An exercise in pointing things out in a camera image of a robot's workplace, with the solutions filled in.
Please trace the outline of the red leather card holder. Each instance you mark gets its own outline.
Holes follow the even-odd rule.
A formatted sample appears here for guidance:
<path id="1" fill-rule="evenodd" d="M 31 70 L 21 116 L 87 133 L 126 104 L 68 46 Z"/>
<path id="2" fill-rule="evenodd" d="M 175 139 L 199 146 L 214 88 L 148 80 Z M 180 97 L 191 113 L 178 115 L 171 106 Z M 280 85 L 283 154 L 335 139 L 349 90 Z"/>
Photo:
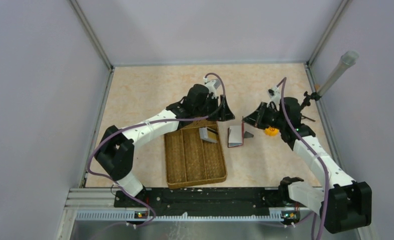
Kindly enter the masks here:
<path id="1" fill-rule="evenodd" d="M 243 145 L 243 125 L 232 125 L 228 128 L 228 148 L 240 147 Z"/>

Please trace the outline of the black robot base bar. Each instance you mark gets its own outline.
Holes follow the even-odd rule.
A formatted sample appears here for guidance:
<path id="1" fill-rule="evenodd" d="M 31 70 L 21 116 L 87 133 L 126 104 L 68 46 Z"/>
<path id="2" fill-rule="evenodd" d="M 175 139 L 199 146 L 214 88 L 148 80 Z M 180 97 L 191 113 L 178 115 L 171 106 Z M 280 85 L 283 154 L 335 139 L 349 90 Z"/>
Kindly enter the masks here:
<path id="1" fill-rule="evenodd" d="M 303 205 L 285 201 L 274 187 L 146 188 L 135 199 L 116 191 L 114 207 L 149 205 L 158 217 L 286 217 L 299 216 Z"/>

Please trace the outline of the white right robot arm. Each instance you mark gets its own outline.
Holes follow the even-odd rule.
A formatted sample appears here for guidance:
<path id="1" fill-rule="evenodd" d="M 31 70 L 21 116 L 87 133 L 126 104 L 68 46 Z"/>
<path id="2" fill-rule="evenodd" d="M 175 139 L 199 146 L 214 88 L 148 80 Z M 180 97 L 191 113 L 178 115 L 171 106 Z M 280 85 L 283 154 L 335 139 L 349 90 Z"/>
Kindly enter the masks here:
<path id="1" fill-rule="evenodd" d="M 295 202 L 308 207 L 321 218 L 321 224 L 331 234 L 369 226 L 372 220 L 372 190 L 368 183 L 357 182 L 325 151 L 315 132 L 301 122 L 298 100 L 285 97 L 278 103 L 261 102 L 243 122 L 265 130 L 279 130 L 281 139 L 304 160 L 318 179 L 321 190 L 305 181 L 286 177 L 287 183 L 278 192 L 284 206 Z"/>

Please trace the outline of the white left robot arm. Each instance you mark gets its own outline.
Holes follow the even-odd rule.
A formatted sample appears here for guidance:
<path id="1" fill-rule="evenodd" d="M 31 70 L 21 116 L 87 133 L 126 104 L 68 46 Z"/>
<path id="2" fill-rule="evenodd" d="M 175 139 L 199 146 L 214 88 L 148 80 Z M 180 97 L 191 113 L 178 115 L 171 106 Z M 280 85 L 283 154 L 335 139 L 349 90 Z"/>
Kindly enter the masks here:
<path id="1" fill-rule="evenodd" d="M 92 158 L 104 169 L 106 177 L 126 192 L 128 203 L 138 207 L 145 200 L 144 186 L 132 173 L 137 148 L 196 121 L 225 122 L 235 118 L 226 94 L 218 94 L 218 88 L 225 88 L 219 78 L 195 84 L 181 100 L 153 117 L 132 126 L 118 128 L 113 125 L 106 129 Z"/>

